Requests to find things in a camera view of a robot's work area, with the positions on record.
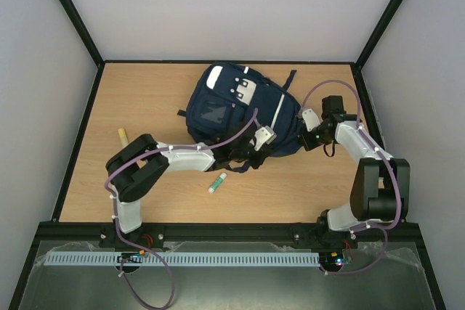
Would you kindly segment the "navy blue student backpack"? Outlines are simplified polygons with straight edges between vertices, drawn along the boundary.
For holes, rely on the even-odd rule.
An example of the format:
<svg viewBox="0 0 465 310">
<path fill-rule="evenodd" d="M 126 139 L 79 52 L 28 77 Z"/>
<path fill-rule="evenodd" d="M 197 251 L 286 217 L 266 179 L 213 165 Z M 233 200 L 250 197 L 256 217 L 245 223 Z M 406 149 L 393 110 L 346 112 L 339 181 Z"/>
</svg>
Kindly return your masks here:
<svg viewBox="0 0 465 310">
<path fill-rule="evenodd" d="M 253 136 L 261 126 L 277 135 L 267 157 L 295 154 L 302 122 L 301 105 L 289 92 L 296 71 L 280 85 L 249 66 L 215 62 L 200 77 L 185 110 L 187 131 L 195 142 L 218 144 L 237 134 L 253 117 L 250 128 L 241 136 Z"/>
</svg>

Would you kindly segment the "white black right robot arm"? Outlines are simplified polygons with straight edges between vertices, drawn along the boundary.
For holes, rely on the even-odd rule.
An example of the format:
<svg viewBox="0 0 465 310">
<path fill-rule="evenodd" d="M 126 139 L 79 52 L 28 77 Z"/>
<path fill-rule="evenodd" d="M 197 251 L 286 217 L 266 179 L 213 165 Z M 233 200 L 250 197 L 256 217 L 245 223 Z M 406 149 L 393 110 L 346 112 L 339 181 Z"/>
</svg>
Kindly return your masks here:
<svg viewBox="0 0 465 310">
<path fill-rule="evenodd" d="M 322 114 L 304 108 L 299 112 L 299 139 L 306 151 L 341 145 L 357 165 L 347 203 L 325 210 L 317 219 L 315 236 L 327 246 L 343 234 L 352 238 L 372 228 L 393 229 L 408 211 L 410 165 L 376 143 L 360 114 L 349 114 L 341 96 L 322 100 Z"/>
</svg>

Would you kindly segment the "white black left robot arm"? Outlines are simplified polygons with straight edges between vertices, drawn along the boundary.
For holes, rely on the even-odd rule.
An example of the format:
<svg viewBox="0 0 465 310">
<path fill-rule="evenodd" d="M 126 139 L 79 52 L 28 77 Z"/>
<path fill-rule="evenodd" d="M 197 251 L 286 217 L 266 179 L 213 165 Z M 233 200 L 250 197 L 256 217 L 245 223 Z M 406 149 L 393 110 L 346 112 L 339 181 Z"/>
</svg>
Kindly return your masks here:
<svg viewBox="0 0 465 310">
<path fill-rule="evenodd" d="M 105 165 L 111 192 L 113 219 L 123 234 L 142 226 L 141 202 L 164 175 L 177 171 L 219 171 L 231 162 L 259 167 L 271 146 L 262 137 L 240 136 L 230 142 L 207 145 L 165 144 L 143 134 L 114 155 Z"/>
</svg>

